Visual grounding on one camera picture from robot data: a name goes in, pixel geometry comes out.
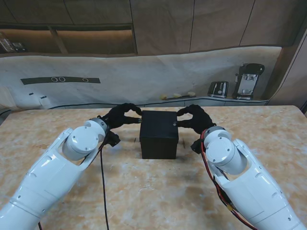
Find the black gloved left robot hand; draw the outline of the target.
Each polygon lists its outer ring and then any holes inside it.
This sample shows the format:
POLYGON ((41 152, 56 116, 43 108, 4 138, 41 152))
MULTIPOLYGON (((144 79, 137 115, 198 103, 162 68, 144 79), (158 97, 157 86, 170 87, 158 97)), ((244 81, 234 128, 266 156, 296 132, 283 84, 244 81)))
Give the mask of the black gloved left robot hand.
POLYGON ((137 115, 142 116, 142 110, 133 103, 124 103, 113 107, 106 115, 99 117, 103 120, 109 129, 121 127, 122 125, 138 124, 142 120, 136 117, 125 116, 128 111, 134 111, 137 115))

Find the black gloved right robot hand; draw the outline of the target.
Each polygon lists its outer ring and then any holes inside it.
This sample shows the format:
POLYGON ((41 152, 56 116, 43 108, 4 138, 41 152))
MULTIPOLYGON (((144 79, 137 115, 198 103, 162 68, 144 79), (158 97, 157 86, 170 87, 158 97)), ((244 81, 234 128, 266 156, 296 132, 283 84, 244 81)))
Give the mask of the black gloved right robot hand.
POLYGON ((184 114, 192 115, 190 120, 176 121, 173 123, 176 127, 191 128, 197 134, 202 134, 203 131, 216 126, 210 116, 199 106, 192 104, 177 111, 177 116, 184 114))

